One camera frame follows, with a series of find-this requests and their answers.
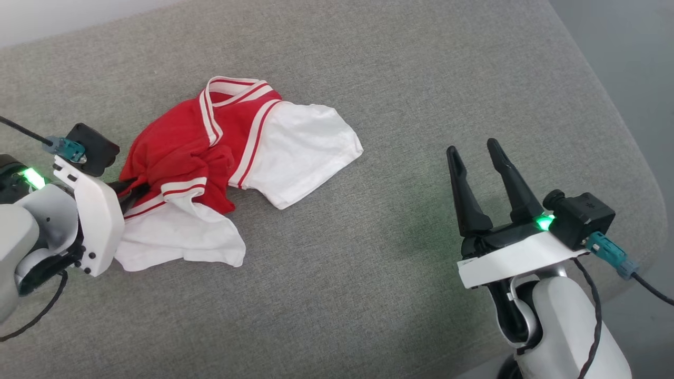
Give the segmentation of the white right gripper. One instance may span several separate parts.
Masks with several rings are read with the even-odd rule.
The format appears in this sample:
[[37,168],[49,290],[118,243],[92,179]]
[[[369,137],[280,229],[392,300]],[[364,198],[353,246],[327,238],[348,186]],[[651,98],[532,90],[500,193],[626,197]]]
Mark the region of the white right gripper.
[[458,230],[464,240],[458,275],[465,288],[499,282],[588,253],[586,248],[572,250],[550,231],[539,229],[536,222],[544,209],[516,166],[495,138],[487,140],[495,170],[501,175],[513,223],[493,228],[491,218],[482,212],[467,180],[467,168],[455,146],[446,151],[453,203]]

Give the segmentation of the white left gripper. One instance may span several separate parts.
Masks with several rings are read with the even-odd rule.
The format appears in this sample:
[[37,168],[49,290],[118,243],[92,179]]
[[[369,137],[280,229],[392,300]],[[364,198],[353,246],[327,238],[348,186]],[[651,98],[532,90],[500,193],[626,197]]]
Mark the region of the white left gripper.
[[[127,214],[149,192],[148,185],[135,187],[137,179],[102,182],[82,173],[60,156],[54,157],[54,174],[74,190],[83,245],[81,268],[90,276],[101,276],[111,265],[124,232]],[[121,207],[117,194],[121,194]]]

